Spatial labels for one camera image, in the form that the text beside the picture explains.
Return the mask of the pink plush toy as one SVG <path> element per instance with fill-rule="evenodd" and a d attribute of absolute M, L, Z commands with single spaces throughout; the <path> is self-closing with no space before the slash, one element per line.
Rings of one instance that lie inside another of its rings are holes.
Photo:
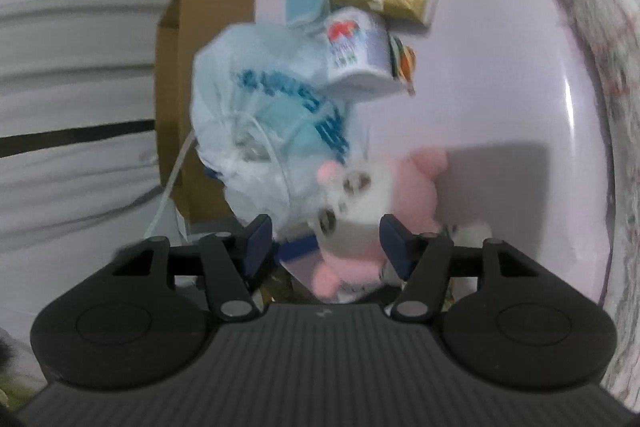
<path fill-rule="evenodd" d="M 446 152 L 428 147 L 401 158 L 323 164 L 317 171 L 319 208 L 309 222 L 320 255 L 311 275 L 314 297 L 336 300 L 349 291 L 361 295 L 384 285 L 401 285 L 398 270 L 381 246 L 380 221 L 385 215 L 395 216 L 413 234 L 442 233 L 460 246 L 480 246 L 491 236 L 491 228 L 482 221 L 437 222 L 435 180 L 447 167 Z"/>

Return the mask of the small white tissue packet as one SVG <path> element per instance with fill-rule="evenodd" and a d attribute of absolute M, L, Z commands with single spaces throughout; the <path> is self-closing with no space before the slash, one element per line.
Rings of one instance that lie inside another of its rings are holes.
<path fill-rule="evenodd" d="M 390 36 L 382 17 L 343 8 L 326 19 L 326 83 L 322 90 L 349 102 L 367 102 L 401 89 L 392 73 Z"/>

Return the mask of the blue white tissue pack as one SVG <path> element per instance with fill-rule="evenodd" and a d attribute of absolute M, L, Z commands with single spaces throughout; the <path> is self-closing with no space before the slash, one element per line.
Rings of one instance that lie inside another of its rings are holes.
<path fill-rule="evenodd" d="M 400 287 L 373 283 L 369 285 L 342 285 L 330 299 L 319 299 L 311 292 L 312 273 L 321 260 L 318 244 L 313 235 L 292 242 L 277 243 L 274 260 L 288 272 L 293 293 L 311 303 L 379 303 L 389 306 L 400 294 Z"/>

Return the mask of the white plastic bag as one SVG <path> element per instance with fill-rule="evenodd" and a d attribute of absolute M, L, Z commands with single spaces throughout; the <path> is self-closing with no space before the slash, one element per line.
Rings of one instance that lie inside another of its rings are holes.
<path fill-rule="evenodd" d="M 239 220 L 265 213 L 276 231 L 301 225 L 320 202 L 318 168 L 367 154 L 352 104 L 325 83 L 326 44 L 282 25 L 231 25 L 194 56 L 196 151 Z"/>

